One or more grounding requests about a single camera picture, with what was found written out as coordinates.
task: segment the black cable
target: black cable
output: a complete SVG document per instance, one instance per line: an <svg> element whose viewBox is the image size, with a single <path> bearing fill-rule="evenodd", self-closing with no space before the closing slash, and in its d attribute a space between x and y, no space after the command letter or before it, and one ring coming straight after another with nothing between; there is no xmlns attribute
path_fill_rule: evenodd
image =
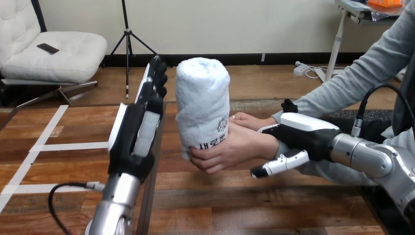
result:
<svg viewBox="0 0 415 235"><path fill-rule="evenodd" d="M69 231L66 229L66 227L64 226L64 224L61 222L61 220L56 216L55 213L55 208L53 207L53 194L55 193L55 191L63 186L77 186L77 187L83 187L86 188L87 187L87 183L78 183L78 182L69 182L69 183L64 183L64 184L59 184L56 185L55 187L52 188L52 190L49 193L49 198L47 199L47 206L49 207L49 211L52 214L53 219L56 221L56 223L59 225L59 227L64 231L64 233L66 235L70 235Z"/></svg>
<svg viewBox="0 0 415 235"><path fill-rule="evenodd" d="M382 87L390 88L398 94L398 97L401 99L401 101L403 102L405 108L409 112L409 115L411 116L412 133L413 133L414 139L415 139L415 117L414 117L414 114L412 113L412 110L411 110L411 107L408 103L408 100L403 96L402 92L397 87L395 87L391 84L388 84L388 83L387 84L380 84L380 85L377 85L374 88L370 89L366 93L365 97L362 100L362 103L360 104L359 111L357 112L356 118L363 120L363 116L365 114L366 104L368 103L369 96L372 95L372 93L374 93L377 89L382 88Z"/></svg>

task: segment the gray sweater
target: gray sweater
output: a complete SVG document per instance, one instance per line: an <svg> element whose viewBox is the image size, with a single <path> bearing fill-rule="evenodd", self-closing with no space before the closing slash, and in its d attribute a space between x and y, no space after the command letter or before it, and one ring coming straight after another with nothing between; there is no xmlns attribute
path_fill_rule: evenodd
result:
<svg viewBox="0 0 415 235"><path fill-rule="evenodd" d="M342 73L295 102L299 113L318 118L361 101L370 88L389 81L406 67L414 49L415 0L409 3L395 24L365 55L354 61L353 65ZM281 114L282 112L273 115L277 122L280 121ZM389 127L382 135L387 138L385 144L402 146L415 156L412 130L394 136L392 127ZM281 143L278 154L286 150L287 146ZM362 172L325 160L309 162L298 170L303 174L324 177L339 184L374 184Z"/></svg>

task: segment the smartphone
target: smartphone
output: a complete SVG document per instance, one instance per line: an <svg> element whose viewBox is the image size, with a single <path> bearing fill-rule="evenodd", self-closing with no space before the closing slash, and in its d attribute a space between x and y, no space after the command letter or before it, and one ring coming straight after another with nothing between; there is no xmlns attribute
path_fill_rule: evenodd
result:
<svg viewBox="0 0 415 235"><path fill-rule="evenodd" d="M37 45L37 47L44 50L44 51L46 51L47 53L49 53L51 55L53 55L53 54L55 54L59 51L58 49L56 49L56 48L54 48L54 47L52 47L52 46L50 46L46 43L39 44L39 45Z"/></svg>

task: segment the rolled white towel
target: rolled white towel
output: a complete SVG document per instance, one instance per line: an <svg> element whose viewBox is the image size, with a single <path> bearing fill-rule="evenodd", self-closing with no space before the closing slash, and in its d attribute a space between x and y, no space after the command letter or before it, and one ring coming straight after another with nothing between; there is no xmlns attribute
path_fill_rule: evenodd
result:
<svg viewBox="0 0 415 235"><path fill-rule="evenodd" d="M230 81L218 60L193 58L177 66L176 121L184 159L189 147L211 148L228 135Z"/></svg>

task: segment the robotic arm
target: robotic arm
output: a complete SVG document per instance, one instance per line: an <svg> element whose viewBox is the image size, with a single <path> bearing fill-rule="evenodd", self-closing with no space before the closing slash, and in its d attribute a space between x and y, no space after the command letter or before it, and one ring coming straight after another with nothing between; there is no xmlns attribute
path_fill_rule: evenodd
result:
<svg viewBox="0 0 415 235"><path fill-rule="evenodd" d="M86 235L131 235L131 217L140 185L150 173L156 129L163 116L167 67L155 56L144 73L134 104L121 104L108 151L109 178Z"/></svg>
<svg viewBox="0 0 415 235"><path fill-rule="evenodd" d="M331 123L297 113L284 113L281 124L259 132L273 135L293 150L253 168L254 178L275 175L308 161L340 163L364 172L382 186L405 219L415 225L415 158L407 149L352 137Z"/></svg>

